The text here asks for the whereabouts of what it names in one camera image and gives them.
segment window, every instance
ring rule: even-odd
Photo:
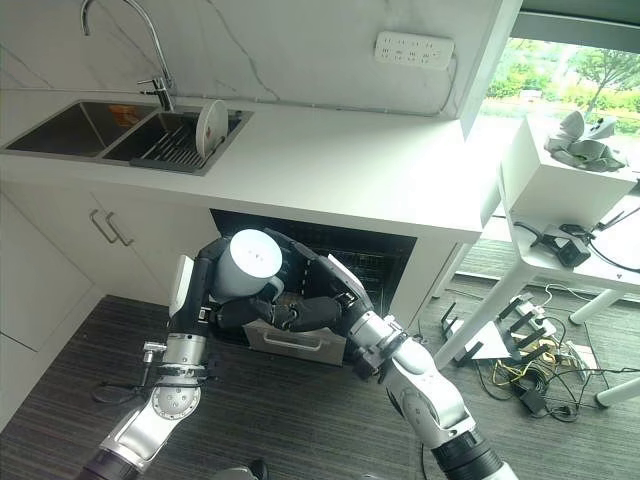
[[[478,120],[501,119],[503,125],[513,126],[525,115],[560,121],[574,110],[580,110],[587,123],[617,117],[616,133],[606,142],[621,150],[640,172],[640,55],[636,53],[511,38]]]

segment kitchen sink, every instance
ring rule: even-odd
[[[204,175],[251,112],[229,110],[225,141],[203,159],[195,145],[201,109],[164,112],[156,105],[81,101],[7,144],[0,153],[131,165]]]
[[[5,150],[96,157],[156,109],[154,105],[77,102]]]
[[[110,149],[104,158],[133,166],[193,173],[207,163],[196,150],[199,111],[159,112]],[[217,150],[231,142],[246,112],[229,111],[229,132]]]

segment power strip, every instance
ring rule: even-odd
[[[383,63],[445,70],[451,61],[453,46],[450,38],[380,32],[374,57]]]
[[[529,325],[534,330],[539,330],[540,328],[544,328],[544,336],[550,337],[555,334],[557,329],[549,320],[542,320],[545,316],[544,308],[539,305],[534,305],[531,302],[524,302],[516,307],[516,312],[520,314],[520,316],[524,316],[530,311],[534,311],[535,315],[529,320]]]

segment cabinet door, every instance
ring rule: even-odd
[[[29,375],[36,353],[0,335],[0,432],[38,379]]]
[[[110,221],[130,241],[140,259],[167,292],[171,291],[180,255],[194,257],[220,236],[205,207],[158,202],[133,196],[96,192]]]
[[[38,351],[91,281],[0,195],[0,332]]]
[[[2,190],[79,270],[105,293],[167,304],[167,295],[136,253],[115,238],[91,193],[58,186],[3,184]],[[90,215],[105,234],[92,223]]]

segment dark carpet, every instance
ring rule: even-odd
[[[451,285],[479,296],[490,287],[491,282],[464,277]],[[534,293],[544,299],[544,292]],[[432,351],[442,343],[438,319],[453,300],[461,318],[478,303],[447,291],[429,304],[420,323]],[[573,310],[582,303],[558,294],[551,305]],[[638,312],[636,306],[619,303],[589,322],[603,366],[640,366]],[[554,313],[566,319],[567,312]],[[0,435],[2,480],[74,478],[134,406],[96,404],[89,396],[91,387],[102,380],[135,382],[142,344],[164,340],[166,319],[162,307],[105,298]],[[567,325],[567,339],[586,344],[584,327]],[[267,460],[274,480],[354,480],[363,474],[388,480],[422,478],[419,443],[375,379],[361,382],[349,367],[219,342],[211,342],[211,347],[221,356],[218,380],[208,382],[197,412],[180,424],[145,478],[206,479],[258,457]],[[489,398],[472,367],[449,366],[444,373],[463,392],[479,427],[520,479],[640,478],[640,399],[608,410],[584,407],[577,422],[565,424],[532,419],[516,399]],[[577,375],[566,378],[577,394]],[[612,385],[629,378],[608,376]],[[601,378],[592,379],[584,402],[592,403],[602,388]],[[560,385],[551,393],[567,398]],[[444,478],[429,454],[425,464],[429,479]]]

